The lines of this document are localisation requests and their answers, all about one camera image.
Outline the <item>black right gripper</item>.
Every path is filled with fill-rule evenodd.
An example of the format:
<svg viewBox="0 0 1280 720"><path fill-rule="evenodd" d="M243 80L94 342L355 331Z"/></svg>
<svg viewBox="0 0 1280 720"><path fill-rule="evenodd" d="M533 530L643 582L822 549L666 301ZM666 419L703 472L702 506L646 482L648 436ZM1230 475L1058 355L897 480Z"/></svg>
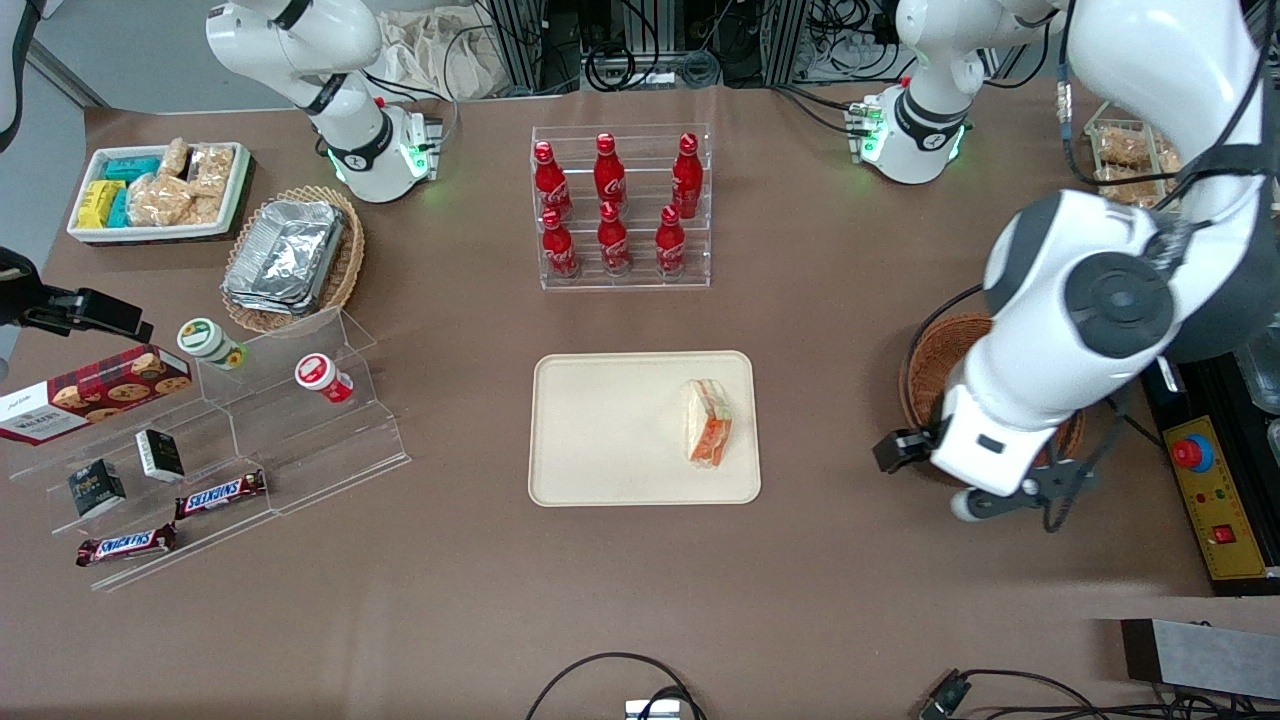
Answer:
<svg viewBox="0 0 1280 720"><path fill-rule="evenodd" d="M147 343L154 325L132 304L91 288L76 293L45 284L35 264L26 256L1 247L1 323L38 329L100 331Z"/></svg>

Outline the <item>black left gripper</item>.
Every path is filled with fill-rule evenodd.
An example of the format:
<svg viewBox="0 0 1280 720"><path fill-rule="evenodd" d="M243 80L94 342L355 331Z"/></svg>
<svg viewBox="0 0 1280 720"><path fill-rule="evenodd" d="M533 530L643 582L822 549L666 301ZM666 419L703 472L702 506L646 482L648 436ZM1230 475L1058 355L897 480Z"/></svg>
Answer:
<svg viewBox="0 0 1280 720"><path fill-rule="evenodd" d="M891 430L873 447L879 471L893 474L914 462L929 462L947 432L947 421L932 421L916 429Z"/></svg>

